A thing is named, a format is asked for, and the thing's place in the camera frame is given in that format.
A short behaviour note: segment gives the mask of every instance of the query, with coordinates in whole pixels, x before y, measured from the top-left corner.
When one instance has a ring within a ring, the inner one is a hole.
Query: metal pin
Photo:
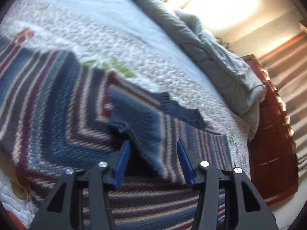
[[[209,164],[209,162],[207,162],[207,161],[201,161],[201,162],[200,162],[200,165],[201,165],[202,167],[208,167],[210,164]]]
[[[101,167],[101,168],[104,168],[104,167],[108,166],[108,163],[105,162],[105,161],[103,161],[103,162],[100,162],[100,163],[98,164],[98,166]]]
[[[243,170],[240,167],[235,167],[234,172],[236,172],[237,174],[241,174],[243,172]]]
[[[72,173],[74,173],[74,170],[72,168],[69,168],[69,169],[65,170],[65,173],[67,175],[71,175]]]

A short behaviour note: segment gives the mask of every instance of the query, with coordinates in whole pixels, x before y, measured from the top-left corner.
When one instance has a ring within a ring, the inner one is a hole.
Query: wall
[[[260,58],[299,34],[300,20],[301,15],[294,9],[232,43],[230,48],[239,56],[254,54]]]

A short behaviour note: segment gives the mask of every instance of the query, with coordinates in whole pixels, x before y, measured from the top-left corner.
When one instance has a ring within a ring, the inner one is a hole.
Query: striped fabric
[[[40,53],[0,38],[0,148],[31,181],[37,206],[65,169],[87,170],[130,139],[125,182],[110,192],[117,228],[191,228],[198,192],[184,185],[176,141],[231,170],[226,136],[198,115],[165,93],[81,66],[70,52]],[[219,212],[222,222],[222,189]]]

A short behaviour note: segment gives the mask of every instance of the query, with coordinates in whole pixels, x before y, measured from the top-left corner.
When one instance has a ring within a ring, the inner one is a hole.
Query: striped sweater
[[[179,138],[231,169],[226,136],[206,127],[198,110],[82,66],[71,52],[40,53],[0,38],[0,149],[30,180],[37,206],[65,169],[87,170],[129,139],[124,184],[109,193],[117,228],[188,229],[198,192],[184,185]],[[83,195],[88,226],[88,191]]]

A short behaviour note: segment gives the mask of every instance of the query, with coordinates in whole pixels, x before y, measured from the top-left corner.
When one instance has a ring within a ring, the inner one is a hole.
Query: bed frame
[[[10,6],[12,5],[14,1],[15,0],[0,0],[0,22],[3,20],[5,14],[7,13],[8,9],[10,8]],[[307,22],[307,0],[292,0],[292,2],[294,3],[294,5],[297,7],[298,11],[302,15],[303,20]],[[256,74],[257,72],[260,71],[260,74],[262,75],[262,80],[266,80],[264,78],[265,75],[261,73],[261,68],[259,68],[261,67],[261,65],[259,65],[259,62],[253,55],[245,56],[244,59],[251,65],[251,67],[254,66],[252,68]],[[264,82],[267,87],[271,86],[266,81]],[[267,101],[265,101],[265,103],[262,104],[262,106],[264,108],[270,105],[269,103],[267,103]],[[291,136],[288,136],[287,139],[288,139],[289,144],[291,144]],[[297,170],[296,170],[297,166],[294,165],[295,163],[294,162],[295,159],[293,155],[294,149],[290,148],[288,150],[288,155],[287,155],[288,156],[287,161],[290,164],[290,170],[288,170],[288,173],[294,175],[293,179],[289,179],[289,182],[287,183],[287,185],[283,186],[282,189],[279,189],[279,191],[275,190],[274,192],[272,191],[270,192],[268,190],[270,190],[271,187],[268,189],[267,184],[263,182],[263,179],[262,179],[263,175],[261,175],[261,173],[258,172],[260,163],[256,161],[256,157],[261,152],[260,150],[261,147],[259,147],[259,145],[258,147],[257,146],[255,147],[255,146],[256,144],[254,143],[251,143],[249,145],[249,152],[250,152],[250,158],[251,158],[251,179],[255,183],[257,189],[262,193],[262,196],[266,200],[267,204],[275,203],[295,193],[298,188],[298,183],[297,183]],[[272,162],[264,162],[264,163],[268,167],[267,168],[268,172],[271,172],[273,174],[278,174],[278,170],[274,168],[274,165],[272,164]],[[18,230],[17,226],[13,223],[11,218],[6,213],[2,204],[0,205],[0,222],[1,222],[2,229]],[[305,203],[303,209],[301,210],[300,214],[297,216],[294,223],[290,226],[289,230],[303,230],[303,229],[306,229],[306,226],[307,226],[307,202]]]

